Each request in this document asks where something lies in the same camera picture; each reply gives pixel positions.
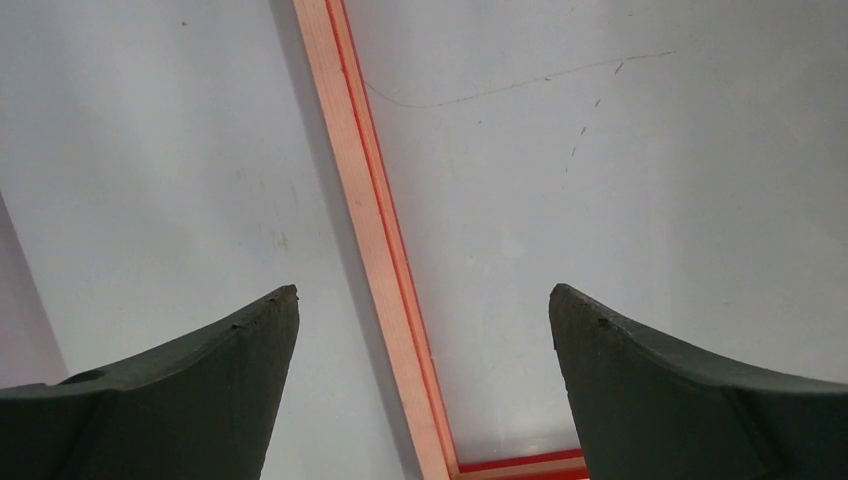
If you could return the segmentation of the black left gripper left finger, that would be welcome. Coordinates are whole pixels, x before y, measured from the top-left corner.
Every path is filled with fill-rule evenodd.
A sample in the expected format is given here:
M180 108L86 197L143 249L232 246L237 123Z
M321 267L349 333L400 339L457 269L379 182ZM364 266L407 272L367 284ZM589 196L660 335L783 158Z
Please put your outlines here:
M58 384L1 392L5 479L257 479L299 329L282 286Z

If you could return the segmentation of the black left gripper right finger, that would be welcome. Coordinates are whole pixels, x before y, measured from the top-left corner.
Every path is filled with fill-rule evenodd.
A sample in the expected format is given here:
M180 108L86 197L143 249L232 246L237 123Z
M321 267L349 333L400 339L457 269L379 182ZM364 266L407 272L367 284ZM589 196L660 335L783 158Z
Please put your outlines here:
M847 388L733 360L557 285L549 320L593 479L843 479Z

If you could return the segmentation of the orange wooden picture frame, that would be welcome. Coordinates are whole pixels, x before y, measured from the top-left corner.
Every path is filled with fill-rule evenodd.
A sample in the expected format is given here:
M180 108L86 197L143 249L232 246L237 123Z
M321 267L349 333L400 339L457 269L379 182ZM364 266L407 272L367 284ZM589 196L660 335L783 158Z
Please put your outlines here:
M426 479L585 479L579 450L461 465L345 4L294 4L405 424Z

